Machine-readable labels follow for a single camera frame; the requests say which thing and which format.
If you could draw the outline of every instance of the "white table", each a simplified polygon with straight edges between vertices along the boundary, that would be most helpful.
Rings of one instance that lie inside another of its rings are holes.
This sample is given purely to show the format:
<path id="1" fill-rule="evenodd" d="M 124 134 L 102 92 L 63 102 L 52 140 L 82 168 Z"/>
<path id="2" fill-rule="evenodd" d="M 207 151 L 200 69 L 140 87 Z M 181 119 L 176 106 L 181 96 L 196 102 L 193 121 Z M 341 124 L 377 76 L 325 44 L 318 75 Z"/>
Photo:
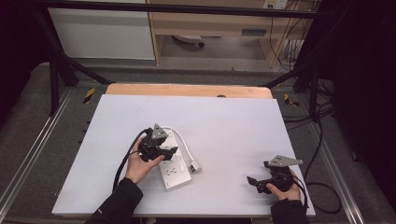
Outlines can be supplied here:
<path id="1" fill-rule="evenodd" d="M 145 196 L 136 217 L 271 214 L 276 197 L 257 193 L 247 176 L 270 178 L 262 162 L 276 154 L 295 158 L 276 100 L 142 95 L 102 96 L 52 213 L 80 217 L 94 212 L 110 195 L 136 135 L 154 123 L 178 130 L 202 171 L 191 175 L 190 184 L 166 191 L 159 168 L 154 168 L 138 184 Z M 291 168 L 303 179 L 298 166 Z M 314 216 L 308 201 L 307 214 Z"/>

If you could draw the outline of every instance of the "black sleeve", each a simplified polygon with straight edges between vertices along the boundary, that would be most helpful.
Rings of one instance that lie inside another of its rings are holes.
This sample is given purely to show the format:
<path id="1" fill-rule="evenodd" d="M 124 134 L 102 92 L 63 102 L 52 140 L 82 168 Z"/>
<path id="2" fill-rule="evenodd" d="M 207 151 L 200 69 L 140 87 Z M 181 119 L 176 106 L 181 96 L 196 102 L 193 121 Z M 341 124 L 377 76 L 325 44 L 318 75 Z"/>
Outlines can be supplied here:
<path id="1" fill-rule="evenodd" d="M 131 223 L 134 209 L 142 198 L 140 188 L 130 179 L 123 178 L 116 190 L 85 223 Z"/>
<path id="2" fill-rule="evenodd" d="M 274 224 L 306 224 L 308 218 L 301 201 L 285 199 L 271 207 Z"/>

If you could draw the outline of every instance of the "person's right hand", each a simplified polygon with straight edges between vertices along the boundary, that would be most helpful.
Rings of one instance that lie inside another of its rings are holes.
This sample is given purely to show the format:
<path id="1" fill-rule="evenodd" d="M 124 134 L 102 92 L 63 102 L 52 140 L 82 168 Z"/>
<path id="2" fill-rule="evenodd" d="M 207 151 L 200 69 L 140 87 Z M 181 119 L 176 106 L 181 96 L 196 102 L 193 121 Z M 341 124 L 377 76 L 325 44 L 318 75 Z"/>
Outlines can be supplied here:
<path id="1" fill-rule="evenodd" d="M 292 174 L 293 176 L 296 176 L 296 174 L 295 174 L 291 169 L 290 169 L 290 171 L 291 171 L 291 174 Z M 280 189 L 278 189 L 277 187 L 275 187 L 273 184 L 270 184 L 270 183 L 268 183 L 268 184 L 266 185 L 266 187 L 267 187 L 271 192 L 273 192 L 273 194 L 275 194 L 276 197 L 277 197 L 280 201 L 282 201 L 282 200 L 284 200 L 284 199 L 289 199 L 289 201 L 292 201 L 292 200 L 298 200 L 298 201 L 300 201 L 300 200 L 301 200 L 300 189 L 298 188 L 298 186 L 297 186 L 296 184 L 293 184 L 293 185 L 291 186 L 291 188 L 290 188 L 288 191 L 286 191 L 286 192 L 281 191 Z"/>

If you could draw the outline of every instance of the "white power strip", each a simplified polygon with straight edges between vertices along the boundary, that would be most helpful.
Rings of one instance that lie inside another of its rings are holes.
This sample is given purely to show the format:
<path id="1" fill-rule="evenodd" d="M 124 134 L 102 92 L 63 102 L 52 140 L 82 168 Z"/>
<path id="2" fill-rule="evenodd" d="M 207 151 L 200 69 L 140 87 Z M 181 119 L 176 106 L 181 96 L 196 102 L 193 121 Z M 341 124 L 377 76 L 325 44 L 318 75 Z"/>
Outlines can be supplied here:
<path id="1" fill-rule="evenodd" d="M 169 134 L 169 136 L 161 144 L 161 148 L 171 149 L 172 147 L 178 147 L 173 131 L 166 130 L 166 133 Z M 162 161 L 159 166 L 161 174 L 163 175 L 163 183 L 165 184 L 166 190 L 191 182 L 190 172 L 187 168 L 186 162 L 184 162 L 180 148 L 177 149 L 172 160 Z"/>

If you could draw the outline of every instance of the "person's left hand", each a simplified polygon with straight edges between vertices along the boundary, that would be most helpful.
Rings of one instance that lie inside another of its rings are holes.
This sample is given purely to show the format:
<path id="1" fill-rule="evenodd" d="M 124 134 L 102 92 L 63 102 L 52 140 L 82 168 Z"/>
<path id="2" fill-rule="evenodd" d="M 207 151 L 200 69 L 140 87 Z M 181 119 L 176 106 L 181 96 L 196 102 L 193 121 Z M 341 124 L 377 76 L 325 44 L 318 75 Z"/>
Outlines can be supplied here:
<path id="1" fill-rule="evenodd" d="M 139 138 L 134 144 L 133 153 L 128 158 L 128 166 L 125 174 L 125 177 L 130 179 L 135 184 L 138 184 L 140 181 L 142 181 L 149 171 L 165 158 L 165 156 L 161 155 L 154 161 L 143 161 L 137 152 L 141 141 L 142 138 Z"/>

